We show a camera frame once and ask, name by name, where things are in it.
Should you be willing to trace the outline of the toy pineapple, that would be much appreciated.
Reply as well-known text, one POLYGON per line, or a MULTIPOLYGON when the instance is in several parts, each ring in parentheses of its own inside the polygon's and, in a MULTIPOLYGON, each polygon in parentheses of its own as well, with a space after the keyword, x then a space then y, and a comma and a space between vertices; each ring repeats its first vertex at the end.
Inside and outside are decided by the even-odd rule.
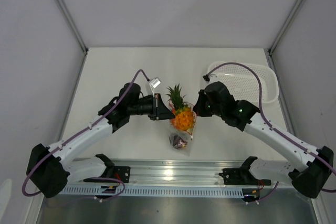
POLYGON ((174 87, 167 87, 167 90, 169 107, 175 115, 175 118, 171 119, 172 125, 179 131, 191 130, 195 124, 194 112, 185 102, 185 96, 181 95, 182 88, 176 84, 174 87))

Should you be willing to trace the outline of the clear zip bag orange zipper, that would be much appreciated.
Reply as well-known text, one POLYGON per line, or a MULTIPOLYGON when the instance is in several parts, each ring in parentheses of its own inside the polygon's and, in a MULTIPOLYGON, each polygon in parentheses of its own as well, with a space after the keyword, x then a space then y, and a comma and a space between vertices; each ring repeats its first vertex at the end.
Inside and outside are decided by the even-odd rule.
MULTIPOLYGON (((196 119, 197 119, 197 115, 196 113, 194 112, 194 117, 195 117, 195 123, 196 123, 196 119)), ((170 144, 170 146, 180 152, 180 153, 183 153, 184 155, 187 155, 189 156, 190 155, 190 152, 191 152, 191 149, 192 149, 192 146, 193 146, 193 141, 194 141, 194 135, 193 135, 193 131, 194 131, 194 127, 195 127, 195 124, 193 126, 193 128, 187 132, 184 132, 184 131, 179 131, 177 130, 171 123, 171 120, 170 120, 170 126, 169 126, 169 137, 171 134, 177 134, 179 135, 182 139, 184 139, 185 141, 187 141, 187 146, 184 148, 184 149, 180 149, 180 150, 177 150, 175 148, 173 148, 170 144)))

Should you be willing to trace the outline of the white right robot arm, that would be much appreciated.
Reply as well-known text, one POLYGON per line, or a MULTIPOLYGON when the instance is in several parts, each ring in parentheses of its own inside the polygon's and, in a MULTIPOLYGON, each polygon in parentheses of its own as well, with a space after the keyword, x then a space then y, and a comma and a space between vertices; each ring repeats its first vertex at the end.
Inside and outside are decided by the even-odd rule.
POLYGON ((201 89, 193 110, 200 117, 221 118, 227 125, 263 141, 286 159, 280 162, 247 158, 239 174, 246 184, 266 179, 291 184, 302 195, 317 198, 334 172, 332 149, 318 148, 276 128, 261 108, 246 100, 235 100, 221 82, 201 89))

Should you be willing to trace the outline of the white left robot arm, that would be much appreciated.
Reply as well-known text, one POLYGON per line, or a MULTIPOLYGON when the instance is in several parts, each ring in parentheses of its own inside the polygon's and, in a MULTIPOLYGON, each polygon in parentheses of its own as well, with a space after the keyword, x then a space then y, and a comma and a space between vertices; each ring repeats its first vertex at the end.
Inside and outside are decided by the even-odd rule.
POLYGON ((74 136, 49 146, 36 145, 30 154, 24 184, 31 181, 46 198, 55 197, 68 184, 81 180, 123 184, 116 176, 114 162, 104 154, 81 161, 76 158, 93 144, 125 126, 131 116, 146 115, 152 121, 175 117, 159 93, 144 97, 140 94, 138 84, 126 83, 119 95, 74 136))

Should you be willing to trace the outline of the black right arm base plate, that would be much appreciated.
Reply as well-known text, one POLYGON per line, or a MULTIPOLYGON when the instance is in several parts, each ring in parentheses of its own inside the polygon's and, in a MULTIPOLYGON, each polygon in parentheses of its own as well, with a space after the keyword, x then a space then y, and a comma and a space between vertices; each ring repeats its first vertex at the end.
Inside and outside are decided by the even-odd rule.
POLYGON ((271 180, 258 180, 250 173, 249 170, 243 168, 224 168, 218 175, 223 179, 225 185, 271 185, 271 180))

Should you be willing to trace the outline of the dark red toy apple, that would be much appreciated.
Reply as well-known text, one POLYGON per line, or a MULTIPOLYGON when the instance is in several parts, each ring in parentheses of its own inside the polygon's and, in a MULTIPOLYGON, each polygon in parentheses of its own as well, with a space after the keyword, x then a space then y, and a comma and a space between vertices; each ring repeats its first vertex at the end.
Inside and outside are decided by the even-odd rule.
POLYGON ((187 141, 182 139, 177 134, 171 134, 169 137, 169 140, 170 140, 171 146, 177 150, 184 149, 187 146, 187 141))

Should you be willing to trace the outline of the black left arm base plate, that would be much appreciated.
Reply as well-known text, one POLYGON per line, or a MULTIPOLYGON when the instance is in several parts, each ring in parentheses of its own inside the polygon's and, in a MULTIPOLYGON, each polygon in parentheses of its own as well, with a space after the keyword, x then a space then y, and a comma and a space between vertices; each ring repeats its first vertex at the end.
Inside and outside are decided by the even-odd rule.
POLYGON ((100 183, 116 183, 117 180, 127 184, 131 175, 131 167, 129 166, 115 166, 104 172, 99 178, 87 178, 84 182, 100 182, 100 183))

